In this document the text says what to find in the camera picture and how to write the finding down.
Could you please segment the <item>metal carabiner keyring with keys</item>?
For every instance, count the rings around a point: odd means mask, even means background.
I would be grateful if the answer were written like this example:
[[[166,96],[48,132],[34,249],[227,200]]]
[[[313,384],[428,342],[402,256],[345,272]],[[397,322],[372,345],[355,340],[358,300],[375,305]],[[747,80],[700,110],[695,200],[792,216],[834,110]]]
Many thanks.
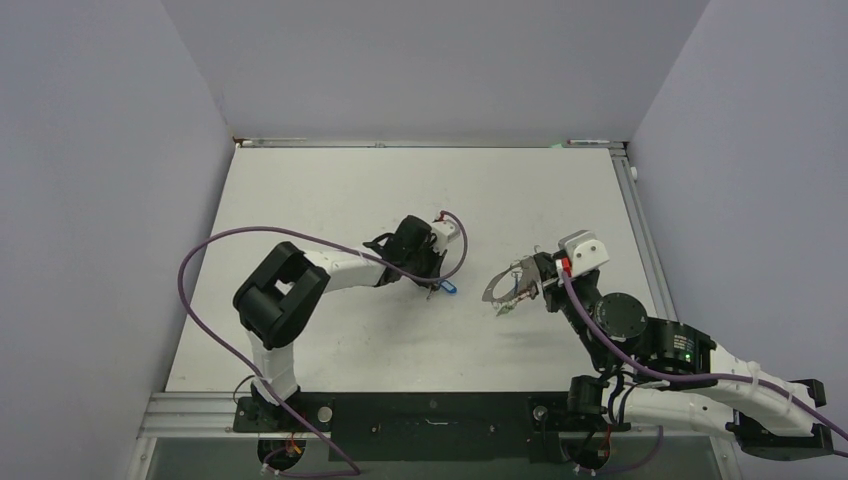
[[[493,308],[496,316],[507,315],[521,302],[542,294],[543,281],[535,258],[541,252],[541,246],[536,244],[532,254],[512,261],[488,282],[481,300]]]

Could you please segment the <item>blue key tag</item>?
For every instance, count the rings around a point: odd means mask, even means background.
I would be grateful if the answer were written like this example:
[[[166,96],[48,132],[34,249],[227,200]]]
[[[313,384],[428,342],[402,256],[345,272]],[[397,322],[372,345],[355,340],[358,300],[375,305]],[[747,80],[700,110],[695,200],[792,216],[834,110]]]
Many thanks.
[[[457,287],[448,280],[443,280],[439,283],[439,287],[441,290],[445,291],[449,295],[456,295],[458,292]]]

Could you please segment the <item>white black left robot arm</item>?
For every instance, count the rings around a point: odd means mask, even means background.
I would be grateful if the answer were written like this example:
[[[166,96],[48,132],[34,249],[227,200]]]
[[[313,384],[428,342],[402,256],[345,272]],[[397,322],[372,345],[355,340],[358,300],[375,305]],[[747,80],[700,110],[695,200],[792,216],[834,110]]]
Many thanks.
[[[357,287],[383,287],[405,277],[435,290],[458,224],[444,218],[427,222],[409,215],[393,232],[383,233],[361,250],[303,251],[291,242],[277,244],[237,289],[233,306],[251,342],[260,375],[252,395],[261,399],[259,417],[274,430],[296,421],[299,391],[294,372],[294,341],[303,333],[321,297]]]

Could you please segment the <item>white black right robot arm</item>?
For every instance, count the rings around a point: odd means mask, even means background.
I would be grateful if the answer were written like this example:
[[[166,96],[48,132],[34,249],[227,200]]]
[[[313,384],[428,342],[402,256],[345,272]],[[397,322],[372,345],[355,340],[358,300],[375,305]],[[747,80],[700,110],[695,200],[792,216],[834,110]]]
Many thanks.
[[[584,252],[538,252],[531,285],[546,309],[565,316],[599,377],[567,397],[579,428],[614,425],[689,428],[736,442],[747,455],[797,461],[838,455],[845,429],[827,419],[824,385],[782,380],[732,355],[706,333],[651,317],[635,297],[602,294],[600,262]]]

